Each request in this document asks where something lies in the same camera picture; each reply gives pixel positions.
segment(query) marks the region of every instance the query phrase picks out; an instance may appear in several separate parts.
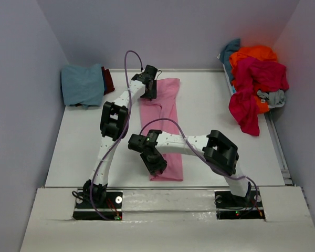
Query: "white table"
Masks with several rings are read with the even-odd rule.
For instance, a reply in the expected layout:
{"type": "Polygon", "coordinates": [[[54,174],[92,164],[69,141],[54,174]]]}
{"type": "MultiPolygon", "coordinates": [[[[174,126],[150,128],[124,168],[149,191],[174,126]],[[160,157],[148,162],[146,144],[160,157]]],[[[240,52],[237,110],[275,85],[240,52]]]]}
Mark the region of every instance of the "white table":
{"type": "MultiPolygon", "coordinates": [[[[125,90],[123,72],[112,72],[115,92],[104,97],[113,101],[125,90]]],[[[159,78],[179,78],[176,105],[185,134],[209,134],[220,130],[237,146],[240,166],[259,186],[284,185],[280,165],[266,120],[259,116],[260,136],[241,132],[228,110],[230,93],[223,72],[163,72],[159,78]]],[[[101,108],[66,107],[46,187],[82,187],[95,165],[101,134],[101,108]]],[[[110,174],[109,187],[210,187],[227,186],[198,158],[183,156],[182,182],[151,182],[138,153],[127,149],[132,133],[139,133],[139,103],[132,109],[129,133],[119,144],[110,174]]]]}
{"type": "Polygon", "coordinates": [[[79,221],[71,217],[71,190],[37,191],[21,252],[315,252],[315,228],[299,187],[260,188],[266,221],[217,220],[212,190],[124,190],[123,221],[79,221]]]}

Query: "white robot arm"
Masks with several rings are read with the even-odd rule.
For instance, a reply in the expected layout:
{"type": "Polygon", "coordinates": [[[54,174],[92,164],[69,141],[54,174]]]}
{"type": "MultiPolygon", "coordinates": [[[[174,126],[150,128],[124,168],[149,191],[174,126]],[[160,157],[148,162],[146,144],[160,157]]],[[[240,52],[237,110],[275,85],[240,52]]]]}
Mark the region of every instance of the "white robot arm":
{"type": "MultiPolygon", "coordinates": [[[[89,199],[92,186],[92,199],[96,205],[102,204],[105,199],[109,170],[119,144],[118,140],[121,133],[123,131],[126,133],[128,130],[125,125],[130,114],[128,109],[131,107],[130,101],[133,104],[139,97],[156,98],[156,80],[154,79],[157,71],[156,68],[147,65],[143,73],[135,75],[131,80],[129,90],[132,99],[129,97],[129,92],[125,91],[114,102],[106,102],[103,106],[100,150],[95,168],[83,186],[83,195],[86,199],[89,199]]],[[[214,166],[215,169],[212,168],[214,172],[225,177],[233,195],[240,198],[249,196],[250,183],[243,176],[237,163],[239,156],[236,145],[222,133],[214,130],[210,135],[188,136],[186,139],[187,142],[181,135],[150,130],[147,136],[133,134],[129,140],[129,149],[141,153],[140,156],[152,175],[162,173],[166,168],[167,163],[161,154],[197,155],[211,167],[214,166]]]]}

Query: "lavender wall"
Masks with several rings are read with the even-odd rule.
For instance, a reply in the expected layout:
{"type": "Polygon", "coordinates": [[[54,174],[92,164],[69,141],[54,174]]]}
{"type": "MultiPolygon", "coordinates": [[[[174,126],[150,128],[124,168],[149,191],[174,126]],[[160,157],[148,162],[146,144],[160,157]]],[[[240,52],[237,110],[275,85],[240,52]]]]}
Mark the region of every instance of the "lavender wall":
{"type": "Polygon", "coordinates": [[[63,113],[67,62],[35,0],[0,0],[0,252],[19,251],[63,113]]]}
{"type": "Polygon", "coordinates": [[[304,187],[315,223],[315,0],[301,0],[274,46],[288,67],[290,90],[274,112],[289,171],[304,187]]]}
{"type": "Polygon", "coordinates": [[[215,56],[233,38],[272,46],[299,0],[38,2],[73,64],[123,68],[133,49],[159,68],[221,68],[215,56]]]}

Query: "magenta cloth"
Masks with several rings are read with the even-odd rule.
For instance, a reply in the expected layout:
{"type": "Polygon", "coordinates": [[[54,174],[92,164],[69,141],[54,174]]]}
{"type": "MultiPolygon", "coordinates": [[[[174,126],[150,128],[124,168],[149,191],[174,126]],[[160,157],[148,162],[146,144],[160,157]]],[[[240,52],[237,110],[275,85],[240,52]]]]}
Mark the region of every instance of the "magenta cloth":
{"type": "Polygon", "coordinates": [[[254,85],[264,92],[289,89],[286,67],[274,61],[247,57],[237,65],[237,92],[231,96],[229,110],[244,133],[259,136],[259,107],[253,97],[254,85]]]}
{"type": "MultiPolygon", "coordinates": [[[[156,84],[156,99],[140,99],[141,127],[157,118],[170,118],[177,122],[176,95],[179,92],[180,80],[167,78],[158,80],[156,84]]],[[[147,126],[143,135],[151,129],[162,130],[170,134],[179,134],[176,125],[170,121],[157,121],[147,126]]],[[[182,181],[183,169],[180,154],[163,154],[167,167],[162,174],[150,176],[152,181],[182,181]]]]}

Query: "white platform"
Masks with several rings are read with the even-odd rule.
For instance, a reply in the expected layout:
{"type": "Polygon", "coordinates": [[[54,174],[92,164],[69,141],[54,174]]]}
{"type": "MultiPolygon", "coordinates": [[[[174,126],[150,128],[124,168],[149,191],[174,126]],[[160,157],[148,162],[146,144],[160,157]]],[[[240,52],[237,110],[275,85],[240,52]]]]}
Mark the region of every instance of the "white platform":
{"type": "Polygon", "coordinates": [[[70,191],[38,190],[21,252],[315,252],[299,187],[260,188],[266,221],[217,220],[212,190],[124,190],[123,221],[76,221],[70,191]]]}
{"type": "MultiPolygon", "coordinates": [[[[125,90],[123,72],[112,72],[115,92],[104,97],[113,101],[125,90]]],[[[164,72],[159,78],[179,78],[178,121],[185,134],[222,131],[237,146],[240,166],[259,186],[284,185],[280,165],[266,120],[259,116],[260,136],[241,132],[228,110],[230,93],[223,72],[164,72]]],[[[129,133],[119,144],[109,174],[109,187],[208,187],[227,186],[198,158],[183,156],[182,182],[151,182],[140,156],[127,149],[132,133],[139,133],[139,104],[133,106],[129,133]]],[[[66,107],[50,165],[46,187],[82,187],[95,165],[100,144],[101,108],[66,107]]]]}

